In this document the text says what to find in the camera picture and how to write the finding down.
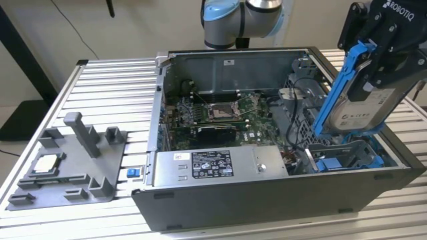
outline cable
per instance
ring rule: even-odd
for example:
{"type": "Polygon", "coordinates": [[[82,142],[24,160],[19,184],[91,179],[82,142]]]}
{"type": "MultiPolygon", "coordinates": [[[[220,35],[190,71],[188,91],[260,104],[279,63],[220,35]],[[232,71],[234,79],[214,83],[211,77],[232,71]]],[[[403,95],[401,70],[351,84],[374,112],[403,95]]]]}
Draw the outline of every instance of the cable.
{"type": "Polygon", "coordinates": [[[207,2],[207,0],[202,0],[200,23],[202,23],[202,27],[203,27],[203,28],[206,28],[206,20],[204,20],[204,15],[206,15],[206,2],[207,2]]]}
{"type": "Polygon", "coordinates": [[[348,139],[350,139],[350,137],[352,136],[352,132],[351,133],[348,133],[346,136],[344,136],[344,138],[342,139],[342,142],[340,142],[340,144],[346,144],[347,142],[348,142],[348,139]]]}
{"type": "Polygon", "coordinates": [[[291,86],[292,92],[294,92],[294,111],[292,111],[292,116],[291,116],[291,123],[290,123],[290,125],[288,125],[288,127],[287,127],[286,135],[284,135],[284,136],[286,136],[286,141],[287,141],[288,144],[292,146],[292,148],[296,149],[296,150],[304,151],[304,149],[303,149],[300,146],[298,146],[296,142],[291,142],[291,139],[290,139],[291,128],[292,128],[292,126],[294,126],[294,124],[295,124],[296,114],[298,114],[298,107],[299,107],[299,100],[298,100],[298,96],[296,96],[296,93],[295,93],[295,85],[296,85],[296,83],[299,82],[299,80],[302,80],[302,79],[311,79],[311,78],[307,78],[307,77],[299,78],[299,79],[294,82],[294,84],[292,84],[292,86],[291,86]]]}
{"type": "Polygon", "coordinates": [[[413,97],[413,101],[417,100],[418,96],[419,96],[419,93],[421,93],[421,90],[417,90],[415,94],[414,94],[414,97],[413,97]]]}
{"type": "Polygon", "coordinates": [[[418,98],[421,91],[425,89],[425,86],[426,86],[426,81],[425,80],[419,81],[417,83],[417,92],[415,92],[415,95],[413,97],[413,101],[415,101],[415,99],[418,98]]]}
{"type": "Polygon", "coordinates": [[[296,129],[296,139],[295,139],[295,144],[299,145],[299,138],[300,138],[300,130],[302,130],[302,125],[303,125],[303,121],[306,121],[306,119],[300,120],[298,123],[298,129],[296,129]]]}
{"type": "Polygon", "coordinates": [[[96,59],[98,59],[98,60],[100,60],[100,58],[99,58],[99,56],[96,55],[95,51],[92,50],[92,48],[90,47],[90,45],[87,44],[87,42],[83,40],[83,37],[82,37],[82,35],[80,35],[80,33],[79,33],[79,31],[78,31],[78,29],[76,29],[75,25],[72,24],[72,22],[70,21],[70,19],[68,19],[68,18],[67,18],[67,16],[64,15],[64,13],[63,13],[63,11],[60,10],[59,6],[56,5],[55,1],[54,1],[54,0],[51,0],[51,2],[52,2],[52,4],[55,5],[55,7],[56,7],[56,9],[58,9],[58,11],[59,11],[59,13],[60,13],[60,15],[66,18],[67,22],[70,23],[70,25],[71,25],[72,29],[74,29],[74,30],[75,30],[75,32],[78,33],[78,35],[79,35],[79,37],[80,37],[80,40],[82,40],[83,44],[84,44],[84,45],[87,46],[87,48],[91,50],[91,52],[94,53],[94,55],[95,55],[96,59]]]}
{"type": "Polygon", "coordinates": [[[16,153],[12,153],[12,152],[8,152],[8,151],[3,151],[2,149],[0,149],[0,153],[10,154],[10,155],[14,155],[14,156],[16,156],[16,157],[20,157],[20,156],[22,156],[22,155],[19,155],[19,154],[16,154],[16,153]]]}

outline motherboard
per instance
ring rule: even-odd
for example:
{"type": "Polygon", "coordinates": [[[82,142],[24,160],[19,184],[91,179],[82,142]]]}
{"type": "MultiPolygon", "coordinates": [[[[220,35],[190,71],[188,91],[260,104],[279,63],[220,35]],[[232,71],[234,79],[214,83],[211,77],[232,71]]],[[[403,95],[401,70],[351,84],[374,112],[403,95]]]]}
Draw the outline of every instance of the motherboard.
{"type": "Polygon", "coordinates": [[[260,92],[223,96],[191,92],[166,109],[172,151],[247,145],[284,149],[268,98],[260,92]]]}

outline black cable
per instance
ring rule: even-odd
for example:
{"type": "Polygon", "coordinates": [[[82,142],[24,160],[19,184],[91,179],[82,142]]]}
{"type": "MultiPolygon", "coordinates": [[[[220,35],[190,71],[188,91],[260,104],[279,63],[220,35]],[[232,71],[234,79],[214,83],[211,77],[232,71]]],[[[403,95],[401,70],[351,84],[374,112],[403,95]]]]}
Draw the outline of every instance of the black cable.
{"type": "Polygon", "coordinates": [[[295,144],[299,145],[299,138],[300,138],[300,130],[302,130],[302,125],[303,125],[303,121],[306,121],[306,119],[299,121],[298,124],[298,129],[296,129],[296,139],[295,139],[295,144]]]}
{"type": "Polygon", "coordinates": [[[207,0],[202,0],[202,7],[200,7],[200,23],[202,27],[206,28],[206,20],[203,19],[204,14],[206,14],[206,2],[207,0]]]}
{"type": "Polygon", "coordinates": [[[67,18],[67,16],[64,15],[64,13],[63,13],[63,11],[60,10],[59,6],[56,5],[55,1],[54,1],[54,0],[51,0],[51,2],[52,2],[52,4],[55,5],[55,7],[56,7],[56,9],[58,9],[58,11],[59,11],[59,13],[60,13],[60,15],[66,18],[67,22],[70,23],[70,25],[71,25],[72,29],[74,29],[74,30],[75,30],[75,32],[78,33],[78,35],[79,35],[79,37],[80,37],[80,40],[82,40],[83,44],[84,44],[84,45],[87,46],[87,48],[91,50],[91,52],[94,53],[94,55],[95,55],[96,59],[98,59],[98,60],[100,60],[100,58],[99,58],[99,56],[96,55],[95,51],[92,50],[92,48],[90,47],[90,45],[87,44],[87,42],[83,40],[83,37],[82,37],[82,35],[80,35],[80,33],[79,33],[79,31],[78,31],[78,29],[76,29],[75,25],[72,24],[72,22],[70,21],[70,19],[68,19],[68,18],[67,18]]]}
{"type": "Polygon", "coordinates": [[[292,92],[294,92],[294,111],[292,111],[292,116],[291,116],[291,123],[290,123],[290,125],[288,125],[288,127],[287,127],[287,130],[286,130],[286,141],[288,142],[288,144],[292,146],[292,148],[294,149],[296,149],[296,150],[300,150],[300,151],[304,151],[304,149],[300,147],[300,146],[298,146],[298,142],[291,142],[291,139],[290,139],[290,134],[291,134],[291,128],[292,128],[292,126],[294,126],[294,124],[295,124],[295,120],[296,120],[296,114],[298,114],[298,107],[299,107],[299,100],[298,100],[298,96],[296,96],[296,92],[295,92],[295,85],[296,85],[296,83],[299,82],[299,80],[302,80],[302,79],[311,79],[311,78],[308,78],[308,77],[302,77],[302,78],[299,78],[295,82],[294,82],[294,84],[292,84],[292,86],[291,86],[291,88],[292,88],[292,92]]]}
{"type": "Polygon", "coordinates": [[[414,97],[413,97],[413,101],[415,101],[415,99],[418,98],[419,93],[421,93],[421,90],[417,90],[417,92],[415,92],[415,94],[414,94],[414,97]]]}
{"type": "Polygon", "coordinates": [[[12,153],[12,152],[3,151],[2,149],[0,149],[0,153],[10,154],[10,155],[14,155],[14,156],[16,156],[16,157],[20,157],[20,156],[22,156],[22,155],[15,154],[15,153],[12,153]]]}

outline blue button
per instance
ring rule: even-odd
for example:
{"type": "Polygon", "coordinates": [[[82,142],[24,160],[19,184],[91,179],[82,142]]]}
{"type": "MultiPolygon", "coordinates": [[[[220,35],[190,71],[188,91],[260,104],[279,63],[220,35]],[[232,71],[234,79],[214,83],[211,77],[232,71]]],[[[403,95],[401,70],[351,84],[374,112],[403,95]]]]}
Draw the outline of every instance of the blue button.
{"type": "Polygon", "coordinates": [[[140,170],[136,169],[136,168],[130,168],[127,170],[127,174],[126,174],[127,178],[131,179],[131,178],[138,178],[140,176],[140,170]]]}

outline power supply label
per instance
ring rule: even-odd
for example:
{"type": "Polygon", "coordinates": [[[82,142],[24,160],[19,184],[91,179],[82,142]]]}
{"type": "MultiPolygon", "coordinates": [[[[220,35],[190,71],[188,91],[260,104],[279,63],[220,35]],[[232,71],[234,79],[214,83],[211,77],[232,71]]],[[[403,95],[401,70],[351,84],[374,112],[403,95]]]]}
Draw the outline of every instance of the power supply label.
{"type": "Polygon", "coordinates": [[[195,179],[232,177],[235,175],[228,150],[194,152],[191,154],[191,164],[195,179]]]}

